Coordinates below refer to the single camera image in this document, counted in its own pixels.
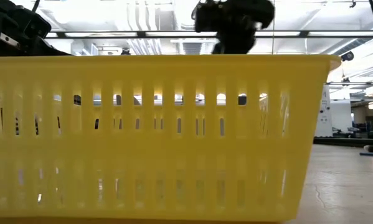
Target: basket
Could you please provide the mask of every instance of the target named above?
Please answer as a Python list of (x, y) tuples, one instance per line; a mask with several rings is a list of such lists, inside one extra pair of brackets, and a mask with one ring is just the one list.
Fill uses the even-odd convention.
[(0, 217), (292, 219), (323, 83), (339, 64), (0, 58)]

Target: concrete floor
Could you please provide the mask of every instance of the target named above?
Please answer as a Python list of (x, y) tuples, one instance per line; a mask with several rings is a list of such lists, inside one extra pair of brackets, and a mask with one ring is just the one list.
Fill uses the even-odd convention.
[(373, 157), (314, 145), (296, 223), (373, 223)]

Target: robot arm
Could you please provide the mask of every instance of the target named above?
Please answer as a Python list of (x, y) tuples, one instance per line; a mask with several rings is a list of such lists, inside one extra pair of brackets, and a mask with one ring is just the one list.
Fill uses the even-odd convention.
[(268, 0), (207, 0), (192, 12), (196, 32), (217, 32), (213, 54), (247, 54), (255, 44), (258, 24), (267, 28), (275, 16)]
[(0, 56), (69, 55), (44, 40), (50, 30), (50, 24), (37, 13), (0, 0)]

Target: floor crack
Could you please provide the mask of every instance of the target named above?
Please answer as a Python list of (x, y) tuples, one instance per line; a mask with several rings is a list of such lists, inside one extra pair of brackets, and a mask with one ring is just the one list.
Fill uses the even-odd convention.
[(321, 198), (321, 192), (319, 192), (318, 186), (316, 184), (315, 184), (315, 191), (316, 191), (316, 198), (318, 198), (319, 201), (321, 201), (323, 208), (326, 208), (326, 204), (322, 200), (322, 198)]

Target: ceiling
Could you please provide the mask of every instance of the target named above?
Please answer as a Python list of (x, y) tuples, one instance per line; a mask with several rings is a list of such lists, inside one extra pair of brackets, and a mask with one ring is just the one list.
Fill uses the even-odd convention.
[[(12, 0), (29, 9), (35, 0)], [(37, 12), (52, 25), (49, 42), (56, 48), (72, 54), (91, 52), (93, 44), (101, 55), (118, 55), (123, 48), (132, 54), (210, 54), (216, 40), (213, 38), (179, 38), (185, 31), (193, 34), (191, 12), (198, 0), (41, 0)], [(373, 80), (373, 37), (360, 38), (368, 30), (373, 32), (373, 16), (367, 0), (272, 0), (276, 7), (275, 20), (267, 29), (266, 38), (258, 39), (250, 54), (336, 54), (352, 51), (354, 60), (344, 62), (332, 72), (329, 82)], [(130, 37), (105, 39), (96, 32), (168, 31), (167, 38)], [(315, 38), (279, 38), (277, 31), (317, 32)], [(90, 32), (82, 37), (59, 37), (55, 32)], [(365, 86), (351, 85), (346, 91)]]

